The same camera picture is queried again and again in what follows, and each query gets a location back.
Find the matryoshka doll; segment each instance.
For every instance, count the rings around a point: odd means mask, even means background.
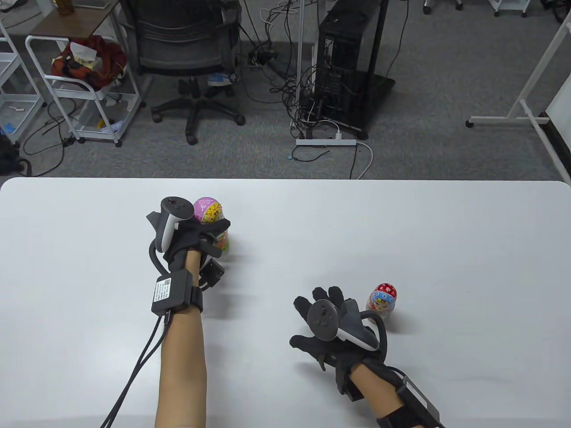
[[[395,308],[396,288],[386,282],[375,288],[367,300],[367,309],[374,310],[382,318],[388,317]]]
[[[194,202],[194,216],[203,224],[214,223],[224,218],[222,205],[213,197],[201,197]],[[225,231],[217,238],[218,242],[214,246],[222,251],[226,251],[228,249],[228,231]]]

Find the floor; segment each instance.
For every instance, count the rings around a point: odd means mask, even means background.
[[[258,30],[262,28],[260,7],[274,3],[250,0]],[[428,16],[422,14],[421,5],[410,0],[402,48],[391,70],[397,83],[369,132],[367,143],[375,157],[363,179],[558,180],[531,127],[464,126],[470,114],[507,113],[557,31],[551,12],[536,0],[527,18],[508,11],[496,18],[485,0],[467,1],[463,11],[456,11],[451,1],[436,0]],[[313,8],[308,8],[308,22],[315,20]],[[385,73],[396,53],[406,9],[406,1],[389,5],[378,73]],[[296,34],[297,16],[290,19]],[[246,11],[243,23],[254,37]],[[308,37],[314,36],[311,28],[315,26],[307,27]],[[272,35],[277,41],[286,40],[280,25]],[[569,75],[567,49],[560,49],[529,99],[536,112],[545,109]],[[295,142],[283,107],[253,102],[245,88],[253,98],[278,99],[269,93],[269,84],[259,72],[245,71],[231,100],[246,116],[243,127],[207,116],[199,126],[199,144],[190,147],[184,138],[184,113],[154,124],[150,110],[143,109],[124,136],[123,147],[74,144],[65,150],[61,166],[48,176],[348,178],[352,148],[332,148],[312,163],[289,160]],[[176,96],[176,79],[155,77],[147,102],[155,105]],[[43,116],[38,123],[45,120]],[[332,129],[324,132],[334,134]],[[35,151],[55,142],[56,132],[36,135],[27,149]],[[302,148],[296,156],[313,157],[320,151]],[[57,164],[60,156],[59,147],[31,156],[34,173]],[[360,173],[368,162],[368,150],[360,148],[355,171]]]

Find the chair base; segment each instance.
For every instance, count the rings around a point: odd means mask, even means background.
[[[166,111],[188,109],[188,117],[184,134],[186,135],[186,142],[191,146],[198,144],[198,139],[196,138],[196,129],[198,127],[200,112],[202,110],[211,110],[222,113],[226,116],[231,117],[236,125],[245,125],[246,118],[242,114],[234,111],[223,103],[212,99],[221,92],[224,92],[227,97],[234,96],[234,89],[231,85],[212,86],[208,88],[204,95],[202,95],[196,78],[190,78],[189,82],[179,80],[179,93],[183,95],[183,98],[170,100],[161,104],[160,106],[151,108],[152,121],[155,123],[162,122],[163,113]]]

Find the human arm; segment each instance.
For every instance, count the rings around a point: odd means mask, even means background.
[[[349,377],[361,391],[378,419],[404,406],[403,401],[396,394],[395,387],[375,375],[365,365],[356,364]]]
[[[200,252],[191,250],[184,267],[198,286]],[[159,404],[155,428],[204,428],[206,425],[206,361],[200,310],[191,305],[175,313],[160,364]]]

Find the black bag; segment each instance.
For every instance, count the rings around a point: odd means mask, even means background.
[[[32,171],[30,161],[20,157],[20,150],[6,135],[0,135],[0,175],[22,173],[25,169],[23,164],[28,166],[27,175],[30,175]]]

